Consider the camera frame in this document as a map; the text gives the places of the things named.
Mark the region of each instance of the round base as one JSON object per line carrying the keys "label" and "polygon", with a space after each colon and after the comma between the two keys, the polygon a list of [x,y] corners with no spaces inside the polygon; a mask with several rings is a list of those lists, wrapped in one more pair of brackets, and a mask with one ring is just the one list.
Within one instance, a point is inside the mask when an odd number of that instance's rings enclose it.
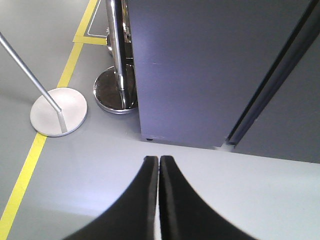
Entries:
{"label": "round base", "polygon": [[61,137],[80,127],[87,115],[85,97],[77,90],[66,87],[48,93],[62,110],[67,132],[62,132],[58,114],[44,96],[40,96],[31,108],[30,120],[34,129],[48,137]]}
{"label": "round base", "polygon": [[95,80],[93,94],[98,105],[105,111],[113,114],[128,114],[138,108],[136,82],[134,68],[126,65],[128,91],[125,93],[129,100],[129,108],[124,109],[121,93],[117,88],[117,81],[114,67],[109,67]]}

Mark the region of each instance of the chrome stanchion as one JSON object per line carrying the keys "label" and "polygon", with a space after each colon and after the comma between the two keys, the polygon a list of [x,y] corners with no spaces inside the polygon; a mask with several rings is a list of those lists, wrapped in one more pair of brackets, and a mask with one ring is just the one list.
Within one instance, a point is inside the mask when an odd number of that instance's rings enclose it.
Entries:
{"label": "chrome stanchion", "polygon": [[[134,58],[132,53],[131,30],[130,30],[127,1],[121,0],[121,6],[122,6],[122,25],[123,25],[123,34],[124,34],[125,62],[127,64],[133,65]],[[106,45],[109,50],[109,53],[113,56],[109,28],[107,29],[106,32],[107,32]]]}
{"label": "chrome stanchion", "polygon": [[0,44],[42,94],[30,111],[30,121],[35,130],[49,137],[64,136],[76,130],[87,115],[87,101],[84,96],[66,87],[47,92],[1,32]]}
{"label": "chrome stanchion", "polygon": [[98,105],[114,114],[126,114],[137,109],[134,67],[126,55],[123,5],[121,0],[106,0],[109,38],[114,66],[104,71],[95,81],[93,94]]}

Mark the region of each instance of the yellow floor line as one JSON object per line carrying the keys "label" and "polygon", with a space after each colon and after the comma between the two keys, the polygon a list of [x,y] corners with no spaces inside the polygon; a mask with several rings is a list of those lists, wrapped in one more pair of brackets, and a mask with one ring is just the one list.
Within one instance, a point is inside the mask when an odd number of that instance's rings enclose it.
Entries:
{"label": "yellow floor line", "polygon": [[91,37],[91,36],[74,36],[74,43],[83,44],[95,44],[95,45],[107,45],[106,39],[101,37]]}
{"label": "yellow floor line", "polygon": [[20,203],[25,195],[31,176],[38,162],[47,137],[36,134],[30,151],[26,157],[19,177],[14,185],[9,201],[7,202],[0,220],[0,240],[6,240],[15,220]]}
{"label": "yellow floor line", "polygon": [[58,85],[56,86],[57,88],[66,88],[68,86],[72,74],[74,73],[83,46],[83,43],[74,43],[68,61],[66,62],[63,73],[61,75],[61,78],[58,82]]}
{"label": "yellow floor line", "polygon": [[[84,37],[85,31],[88,27],[89,21],[95,10],[97,2],[98,0],[89,1],[75,36]],[[72,74],[75,70],[75,67],[84,43],[100,44],[99,41],[101,41],[101,40],[94,39],[94,37],[90,37],[89,39],[86,39],[86,38],[84,39],[81,38],[81,39],[83,42],[75,42],[73,45],[68,61],[65,65],[61,78],[57,84],[57,88],[63,88],[68,86],[69,81],[72,77]],[[0,240],[7,240],[8,238],[8,235],[14,223],[15,217],[19,210],[20,204],[23,200],[23,197],[29,185],[30,179],[33,175],[34,169],[37,165],[42,149],[45,145],[46,139],[47,139],[46,136],[43,136],[37,133],[33,140],[32,146],[25,159],[24,165],[21,169],[19,177],[14,185],[10,198],[5,206],[4,212],[0,219]]]}
{"label": "yellow floor line", "polygon": [[98,0],[90,0],[87,7],[86,7],[86,10],[83,14],[83,17],[81,19],[81,22],[78,26],[78,29],[75,33],[76,36],[84,36],[85,35],[85,32],[87,30],[87,27],[88,27],[88,24],[89,24],[89,21],[92,17],[92,14],[95,10],[95,7],[97,5],[97,2]]}

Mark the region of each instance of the silver pole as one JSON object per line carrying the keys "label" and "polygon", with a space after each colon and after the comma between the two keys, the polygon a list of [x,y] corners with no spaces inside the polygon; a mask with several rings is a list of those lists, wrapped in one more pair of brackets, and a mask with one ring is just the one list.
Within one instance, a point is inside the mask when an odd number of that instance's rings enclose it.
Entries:
{"label": "silver pole", "polygon": [[121,0],[107,0],[106,14],[109,23],[110,43],[114,58],[114,70],[119,91],[128,90],[125,37]]}
{"label": "silver pole", "polygon": [[25,74],[29,77],[29,79],[33,82],[33,84],[38,88],[44,98],[50,103],[50,105],[54,108],[58,115],[60,127],[62,133],[67,132],[67,127],[65,123],[64,116],[62,114],[61,108],[58,104],[53,100],[53,98],[49,95],[49,93],[45,90],[45,88],[41,85],[35,75],[30,71],[28,66],[22,61],[16,51],[12,48],[6,38],[0,32],[0,43],[4,47],[4,49],[9,53],[9,55],[14,59],[14,61],[18,64],[18,66],[25,72]]}

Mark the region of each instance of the gray cabinet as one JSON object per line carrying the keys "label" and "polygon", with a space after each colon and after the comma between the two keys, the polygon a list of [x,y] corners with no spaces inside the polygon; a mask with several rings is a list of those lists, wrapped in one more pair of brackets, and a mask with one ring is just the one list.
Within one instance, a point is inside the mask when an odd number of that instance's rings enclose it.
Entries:
{"label": "gray cabinet", "polygon": [[320,36],[234,151],[320,163]]}
{"label": "gray cabinet", "polygon": [[220,147],[308,3],[128,0],[142,136]]}

